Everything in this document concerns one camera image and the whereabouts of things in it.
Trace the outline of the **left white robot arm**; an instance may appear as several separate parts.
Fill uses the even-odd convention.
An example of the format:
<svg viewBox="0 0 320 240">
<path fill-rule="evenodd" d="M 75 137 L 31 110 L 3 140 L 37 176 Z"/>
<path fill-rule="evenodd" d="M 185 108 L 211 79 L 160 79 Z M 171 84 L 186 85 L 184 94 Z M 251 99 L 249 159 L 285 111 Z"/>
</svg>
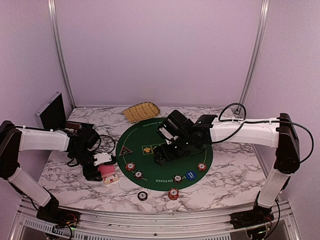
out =
<svg viewBox="0 0 320 240">
<path fill-rule="evenodd" d="M 5 120 L 0 125 L 0 177 L 22 191 L 39 206 L 44 207 L 44 215 L 53 223 L 63 219 L 63 211 L 39 183 L 22 169 L 18 162 L 19 153 L 24 151 L 66 152 L 81 166 L 94 167 L 91 148 L 100 140 L 99 134 L 91 127 L 80 133 L 65 129 L 44 130 L 14 125 Z"/>
</svg>

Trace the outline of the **green round poker mat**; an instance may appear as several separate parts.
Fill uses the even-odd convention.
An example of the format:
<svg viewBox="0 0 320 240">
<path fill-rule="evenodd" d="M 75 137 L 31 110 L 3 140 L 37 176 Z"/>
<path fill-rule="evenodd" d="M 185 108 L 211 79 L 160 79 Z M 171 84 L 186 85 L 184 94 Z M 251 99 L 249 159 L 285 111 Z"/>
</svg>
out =
<svg viewBox="0 0 320 240">
<path fill-rule="evenodd" d="M 155 163 L 154 148 L 166 142 L 156 132 L 157 127 L 163 120 L 163 117 L 151 118 L 130 126 L 117 142 L 117 164 L 129 180 L 145 189 L 168 191 L 172 188 L 180 190 L 195 185 L 209 172 L 214 159 L 213 148 L 211 145 L 206 145 L 206 151 L 200 155 L 180 158 L 167 162 L 163 166 Z M 126 146 L 133 153 L 119 156 L 122 146 Z M 134 163 L 135 169 L 132 171 L 126 170 L 126 164 L 128 163 Z M 207 169 L 199 171 L 199 163 L 206 164 Z M 134 177 L 136 171 L 143 172 L 142 179 Z M 196 180 L 186 179 L 188 171 L 196 172 Z M 182 176 L 181 183 L 173 181 L 175 175 Z"/>
</svg>

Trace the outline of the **black poker chip stack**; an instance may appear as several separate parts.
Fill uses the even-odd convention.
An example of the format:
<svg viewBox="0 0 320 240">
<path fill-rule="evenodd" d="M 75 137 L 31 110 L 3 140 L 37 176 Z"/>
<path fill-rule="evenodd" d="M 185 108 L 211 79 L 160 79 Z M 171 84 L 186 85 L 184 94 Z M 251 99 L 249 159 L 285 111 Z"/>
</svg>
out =
<svg viewBox="0 0 320 240">
<path fill-rule="evenodd" d="M 145 200 L 148 198 L 148 194 L 147 194 L 145 191 L 140 191 L 140 192 L 137 194 L 137 198 L 138 198 L 140 201 L 145 201 Z"/>
</svg>

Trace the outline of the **red backed card deck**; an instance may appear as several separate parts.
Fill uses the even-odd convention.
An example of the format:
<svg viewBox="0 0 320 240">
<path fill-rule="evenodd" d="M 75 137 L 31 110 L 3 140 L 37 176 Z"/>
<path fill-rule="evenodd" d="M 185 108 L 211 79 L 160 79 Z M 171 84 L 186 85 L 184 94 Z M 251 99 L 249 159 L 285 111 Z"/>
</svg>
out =
<svg viewBox="0 0 320 240">
<path fill-rule="evenodd" d="M 113 164 L 100 164 L 97 169 L 101 173 L 103 179 L 116 175 L 116 170 Z"/>
</svg>

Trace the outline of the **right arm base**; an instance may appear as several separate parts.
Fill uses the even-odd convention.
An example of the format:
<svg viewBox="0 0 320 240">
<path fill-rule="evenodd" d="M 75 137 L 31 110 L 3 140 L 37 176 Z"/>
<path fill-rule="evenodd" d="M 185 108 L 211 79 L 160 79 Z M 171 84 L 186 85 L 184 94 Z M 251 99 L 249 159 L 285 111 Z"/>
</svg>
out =
<svg viewBox="0 0 320 240">
<path fill-rule="evenodd" d="M 258 205 L 258 197 L 256 197 L 251 210 L 235 212 L 230 215 L 230 224 L 234 229 L 240 229 L 271 222 L 274 219 L 272 208 Z"/>
</svg>

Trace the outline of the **aluminium poker case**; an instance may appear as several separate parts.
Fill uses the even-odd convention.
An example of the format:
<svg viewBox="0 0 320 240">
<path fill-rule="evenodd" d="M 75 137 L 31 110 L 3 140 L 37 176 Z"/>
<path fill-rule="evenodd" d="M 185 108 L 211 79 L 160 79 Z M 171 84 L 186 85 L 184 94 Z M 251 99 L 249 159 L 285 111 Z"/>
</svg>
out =
<svg viewBox="0 0 320 240">
<path fill-rule="evenodd" d="M 56 91 L 52 97 L 35 112 L 35 116 L 40 127 L 43 129 L 65 129 L 65 124 L 69 120 L 67 120 L 66 117 L 62 93 L 60 91 Z M 96 128 L 96 125 L 92 123 L 78 123 L 82 123 L 82 130 L 75 134 L 80 134 L 85 128 Z"/>
</svg>

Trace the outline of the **red black chip row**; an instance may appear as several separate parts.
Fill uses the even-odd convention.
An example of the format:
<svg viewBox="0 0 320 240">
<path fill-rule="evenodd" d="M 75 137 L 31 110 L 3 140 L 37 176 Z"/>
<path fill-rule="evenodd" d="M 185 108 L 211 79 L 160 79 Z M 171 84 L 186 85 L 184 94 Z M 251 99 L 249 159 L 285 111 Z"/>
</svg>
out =
<svg viewBox="0 0 320 240">
<path fill-rule="evenodd" d="M 72 132 L 72 133 L 78 133 L 82 130 L 83 126 L 80 122 L 74 122 L 74 121 L 67 121 L 65 123 L 65 129 Z"/>
</svg>

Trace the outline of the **triangular all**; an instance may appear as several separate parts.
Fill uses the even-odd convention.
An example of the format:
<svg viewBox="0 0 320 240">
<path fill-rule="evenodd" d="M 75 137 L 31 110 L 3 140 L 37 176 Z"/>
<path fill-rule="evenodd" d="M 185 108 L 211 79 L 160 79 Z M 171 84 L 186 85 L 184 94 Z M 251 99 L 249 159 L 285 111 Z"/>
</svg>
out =
<svg viewBox="0 0 320 240">
<path fill-rule="evenodd" d="M 132 154 L 133 151 L 130 150 L 129 148 L 127 148 L 126 146 L 122 146 L 120 152 L 119 152 L 119 156 L 124 156 L 124 155 L 128 155 L 128 154 Z"/>
</svg>

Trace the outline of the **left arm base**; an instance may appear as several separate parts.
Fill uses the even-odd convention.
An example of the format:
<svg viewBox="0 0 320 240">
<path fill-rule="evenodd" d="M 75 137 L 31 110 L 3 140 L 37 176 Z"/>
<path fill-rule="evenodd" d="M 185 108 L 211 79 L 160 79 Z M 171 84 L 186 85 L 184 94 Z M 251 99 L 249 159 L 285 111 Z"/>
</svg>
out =
<svg viewBox="0 0 320 240">
<path fill-rule="evenodd" d="M 57 228 L 76 227 L 79 222 L 80 213 L 78 211 L 59 207 L 59 201 L 51 193 L 50 200 L 45 206 L 39 206 L 36 217 L 40 220 L 54 223 Z"/>
</svg>

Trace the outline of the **front aluminium rail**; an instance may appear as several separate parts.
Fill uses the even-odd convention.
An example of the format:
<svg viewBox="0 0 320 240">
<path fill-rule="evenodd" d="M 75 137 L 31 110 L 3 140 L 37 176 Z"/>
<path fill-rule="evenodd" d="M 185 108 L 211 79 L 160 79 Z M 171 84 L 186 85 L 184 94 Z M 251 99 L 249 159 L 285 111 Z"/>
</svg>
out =
<svg viewBox="0 0 320 240">
<path fill-rule="evenodd" d="M 78 225 L 72 231 L 36 218 L 31 202 L 19 205 L 9 240 L 45 239 L 47 234 L 74 240 L 246 240 L 253 228 L 234 229 L 230 215 L 253 204 L 192 212 L 112 212 L 78 209 Z"/>
</svg>

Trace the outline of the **red poker chip stack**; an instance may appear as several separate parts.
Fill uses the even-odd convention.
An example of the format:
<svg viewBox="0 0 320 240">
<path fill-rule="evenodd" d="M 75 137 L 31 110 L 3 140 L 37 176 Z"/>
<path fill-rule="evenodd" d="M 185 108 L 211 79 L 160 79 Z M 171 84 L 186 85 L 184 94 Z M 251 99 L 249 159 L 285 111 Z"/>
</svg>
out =
<svg viewBox="0 0 320 240">
<path fill-rule="evenodd" d="M 170 200 L 177 200 L 179 198 L 179 190 L 176 188 L 171 188 L 168 191 L 168 198 Z"/>
</svg>

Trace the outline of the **right aluminium frame post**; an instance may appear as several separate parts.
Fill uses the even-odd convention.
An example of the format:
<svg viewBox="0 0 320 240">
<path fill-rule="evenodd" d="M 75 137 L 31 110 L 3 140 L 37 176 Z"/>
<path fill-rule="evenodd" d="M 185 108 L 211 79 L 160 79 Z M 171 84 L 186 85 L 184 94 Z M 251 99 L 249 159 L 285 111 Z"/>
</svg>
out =
<svg viewBox="0 0 320 240">
<path fill-rule="evenodd" d="M 255 35 L 255 40 L 253 42 L 253 50 L 251 54 L 251 59 L 248 66 L 248 71 L 246 74 L 246 78 L 244 81 L 244 85 L 241 91 L 241 95 L 239 98 L 239 103 L 245 105 L 246 100 L 248 98 L 251 85 L 253 83 L 254 74 L 256 70 L 256 65 L 258 62 L 259 54 L 262 49 L 264 36 L 266 32 L 267 20 L 268 20 L 268 12 L 270 7 L 269 0 L 261 0 L 260 12 L 257 24 L 257 31 Z"/>
</svg>

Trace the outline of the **aluminium frame post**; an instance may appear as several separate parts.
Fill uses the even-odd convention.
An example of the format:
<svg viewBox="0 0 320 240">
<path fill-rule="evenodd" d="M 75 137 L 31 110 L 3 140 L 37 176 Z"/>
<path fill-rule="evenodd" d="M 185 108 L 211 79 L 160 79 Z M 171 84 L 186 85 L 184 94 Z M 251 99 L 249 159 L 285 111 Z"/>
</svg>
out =
<svg viewBox="0 0 320 240">
<path fill-rule="evenodd" d="M 55 50 L 57 54 L 57 60 L 58 60 L 59 68 L 62 75 L 62 81 L 64 84 L 64 88 L 66 91 L 69 104 L 72 107 L 72 109 L 74 109 L 76 107 L 76 101 L 72 92 L 72 87 L 69 80 L 66 62 L 64 58 L 63 47 L 62 47 L 60 31 L 59 31 L 56 1 L 48 0 L 47 3 L 48 3 L 48 12 L 49 12 L 50 24 L 52 28 L 53 40 L 54 40 Z"/>
<path fill-rule="evenodd" d="M 268 20 L 268 12 L 270 7 L 269 0 L 261 0 L 260 12 L 257 24 L 257 31 L 255 35 L 255 40 L 253 42 L 253 50 L 251 54 L 251 59 L 248 66 L 248 71 L 246 74 L 246 78 L 244 81 L 244 85 L 241 91 L 241 95 L 239 98 L 239 103 L 245 105 L 246 100 L 248 98 L 251 85 L 253 83 L 254 74 L 256 70 L 256 65 L 258 62 L 259 54 L 262 49 L 264 36 L 266 32 L 267 20 Z"/>
</svg>

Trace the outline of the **woven bamboo tray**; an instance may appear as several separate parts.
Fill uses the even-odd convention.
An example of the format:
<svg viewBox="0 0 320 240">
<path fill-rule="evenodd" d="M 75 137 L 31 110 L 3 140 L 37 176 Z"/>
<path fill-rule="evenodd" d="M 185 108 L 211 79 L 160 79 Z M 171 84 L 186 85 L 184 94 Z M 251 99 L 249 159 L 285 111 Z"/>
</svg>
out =
<svg viewBox="0 0 320 240">
<path fill-rule="evenodd" d="M 122 113 L 130 123 L 136 123 L 158 116 L 161 110 L 153 102 L 145 101 L 123 110 Z"/>
</svg>

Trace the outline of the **ace card box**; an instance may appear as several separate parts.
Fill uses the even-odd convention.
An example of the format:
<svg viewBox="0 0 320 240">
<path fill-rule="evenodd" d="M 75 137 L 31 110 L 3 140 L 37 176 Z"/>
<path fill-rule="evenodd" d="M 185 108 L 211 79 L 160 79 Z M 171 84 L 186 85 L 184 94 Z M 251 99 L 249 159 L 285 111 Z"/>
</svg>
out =
<svg viewBox="0 0 320 240">
<path fill-rule="evenodd" d="M 109 174 L 109 175 L 104 175 L 102 177 L 102 180 L 103 180 L 103 183 L 105 185 L 109 185 L 109 184 L 112 184 L 116 181 L 119 180 L 119 176 L 115 173 L 115 174 Z"/>
</svg>

